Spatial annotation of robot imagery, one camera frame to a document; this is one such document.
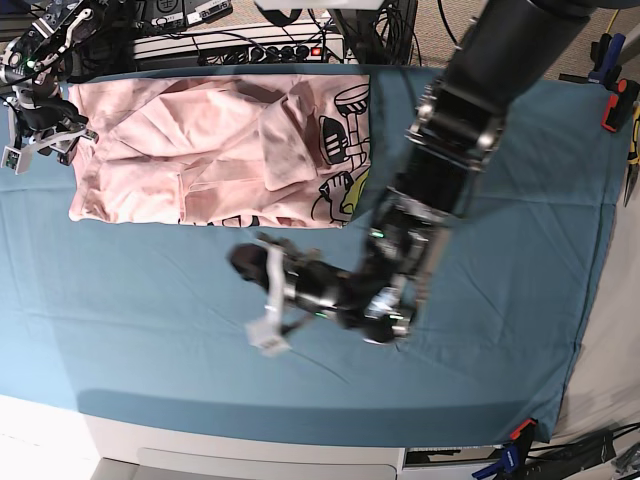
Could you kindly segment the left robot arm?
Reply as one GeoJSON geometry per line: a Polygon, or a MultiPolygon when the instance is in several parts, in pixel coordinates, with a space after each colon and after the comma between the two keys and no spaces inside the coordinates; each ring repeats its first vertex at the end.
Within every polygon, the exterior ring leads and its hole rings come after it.
{"type": "Polygon", "coordinates": [[[234,269],[267,293],[264,314],[246,327],[250,344],[278,354],[303,322],[317,318],[372,344],[406,338],[427,302],[451,221],[497,149],[511,104],[597,8],[595,1],[487,2],[425,89],[407,132],[407,165],[375,204],[355,270],[268,235],[231,251],[234,269]],[[300,321],[284,322],[290,308],[301,311],[300,321]]]}

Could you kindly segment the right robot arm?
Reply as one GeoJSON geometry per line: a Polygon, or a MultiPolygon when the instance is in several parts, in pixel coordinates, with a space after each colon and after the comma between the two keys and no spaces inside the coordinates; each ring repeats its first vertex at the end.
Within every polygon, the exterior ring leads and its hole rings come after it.
{"type": "Polygon", "coordinates": [[[11,90],[1,103],[8,109],[9,140],[1,166],[22,174],[35,155],[57,155],[68,165],[81,140],[97,142],[89,120],[63,96],[61,84],[73,71],[72,53],[110,28],[130,26],[133,1],[51,1],[44,14],[1,56],[1,82],[11,90]]]}

